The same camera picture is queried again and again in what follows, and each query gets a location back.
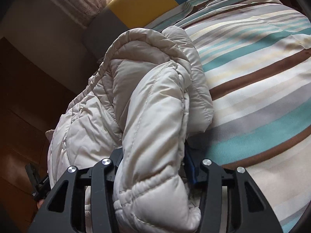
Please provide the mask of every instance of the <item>mattress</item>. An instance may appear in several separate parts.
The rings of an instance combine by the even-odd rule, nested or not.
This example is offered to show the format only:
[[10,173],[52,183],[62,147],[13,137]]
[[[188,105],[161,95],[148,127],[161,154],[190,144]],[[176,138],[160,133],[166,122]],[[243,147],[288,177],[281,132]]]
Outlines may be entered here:
[[200,55],[215,115],[188,138],[247,168],[284,233],[311,200],[311,24],[279,0],[188,0],[147,25],[177,25]]

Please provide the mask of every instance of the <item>wall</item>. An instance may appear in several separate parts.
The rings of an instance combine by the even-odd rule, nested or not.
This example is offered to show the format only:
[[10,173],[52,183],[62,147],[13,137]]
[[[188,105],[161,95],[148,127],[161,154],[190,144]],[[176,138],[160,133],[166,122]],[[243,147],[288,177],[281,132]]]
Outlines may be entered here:
[[82,33],[50,0],[15,0],[0,24],[0,38],[76,94],[98,69],[82,45]]

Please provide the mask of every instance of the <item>silver screw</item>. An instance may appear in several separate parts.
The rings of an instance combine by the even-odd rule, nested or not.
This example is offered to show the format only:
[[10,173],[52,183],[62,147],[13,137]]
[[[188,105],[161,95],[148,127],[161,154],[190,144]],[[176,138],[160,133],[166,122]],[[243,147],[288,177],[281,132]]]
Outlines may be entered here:
[[209,160],[209,159],[204,159],[204,160],[202,161],[202,163],[203,163],[205,166],[210,166],[210,165],[212,164],[212,161]]
[[244,168],[244,167],[239,166],[236,170],[237,170],[239,173],[245,173],[245,168]]
[[68,172],[70,172],[70,173],[73,173],[73,172],[75,172],[77,170],[77,168],[75,167],[75,166],[70,166],[69,168],[68,168]]
[[110,163],[111,163],[111,159],[110,158],[104,158],[102,161],[101,161],[101,163],[103,164],[103,165],[109,165]]

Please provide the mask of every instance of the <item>wooden floor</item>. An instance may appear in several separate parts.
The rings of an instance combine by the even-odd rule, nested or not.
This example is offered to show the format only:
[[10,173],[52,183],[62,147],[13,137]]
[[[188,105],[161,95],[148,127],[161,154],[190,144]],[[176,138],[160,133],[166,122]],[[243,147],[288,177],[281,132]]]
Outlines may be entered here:
[[5,38],[0,40],[0,203],[21,232],[26,232],[36,204],[25,165],[47,173],[49,142],[75,94],[31,63]]

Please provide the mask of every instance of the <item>white puffer jacket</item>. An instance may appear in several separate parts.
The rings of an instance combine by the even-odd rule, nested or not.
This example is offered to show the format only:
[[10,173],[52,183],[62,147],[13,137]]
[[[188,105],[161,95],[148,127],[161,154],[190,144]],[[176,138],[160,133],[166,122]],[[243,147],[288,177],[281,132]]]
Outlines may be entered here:
[[[205,131],[212,116],[199,55],[185,31],[129,30],[49,133],[51,187],[70,165],[91,167],[123,147],[113,196],[121,231],[194,232],[201,213],[178,171],[186,136]],[[88,231],[90,209],[87,189]]]

